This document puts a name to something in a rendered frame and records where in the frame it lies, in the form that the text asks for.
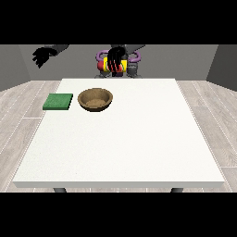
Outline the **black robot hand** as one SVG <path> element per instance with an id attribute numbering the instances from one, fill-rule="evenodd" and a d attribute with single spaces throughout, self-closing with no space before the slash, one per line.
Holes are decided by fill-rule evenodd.
<path id="1" fill-rule="evenodd" d="M 122 58 L 126 55 L 126 50 L 123 46 L 112 46 L 107 54 L 107 65 L 111 72 L 116 73 Z"/>
<path id="2" fill-rule="evenodd" d="M 33 61 L 40 68 L 45 62 L 49 60 L 50 56 L 56 56 L 57 51 L 48 47 L 38 48 L 33 54 Z"/>

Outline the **green square pad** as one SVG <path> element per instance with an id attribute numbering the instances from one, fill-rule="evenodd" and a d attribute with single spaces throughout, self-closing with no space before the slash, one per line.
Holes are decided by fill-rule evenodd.
<path id="1" fill-rule="evenodd" d="M 73 94 L 49 94 L 44 102 L 43 110 L 68 110 Z"/>

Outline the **yellow cup with melon print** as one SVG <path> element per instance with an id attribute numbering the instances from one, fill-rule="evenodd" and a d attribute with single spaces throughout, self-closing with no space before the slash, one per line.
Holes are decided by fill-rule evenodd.
<path id="1" fill-rule="evenodd" d="M 116 63 L 114 63 L 113 65 L 109 66 L 108 65 L 108 61 L 107 58 L 104 58 L 103 61 L 103 71 L 104 72 L 125 72 L 127 70 L 127 61 L 126 60 L 122 60 L 120 62 L 120 65 L 117 66 Z"/>

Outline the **brown wooden bowl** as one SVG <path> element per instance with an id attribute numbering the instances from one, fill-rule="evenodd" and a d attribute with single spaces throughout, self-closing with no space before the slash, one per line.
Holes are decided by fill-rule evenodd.
<path id="1" fill-rule="evenodd" d="M 107 109 L 113 100 L 113 94 L 107 89 L 91 88 L 78 95 L 80 106 L 89 112 L 101 112 Z"/>

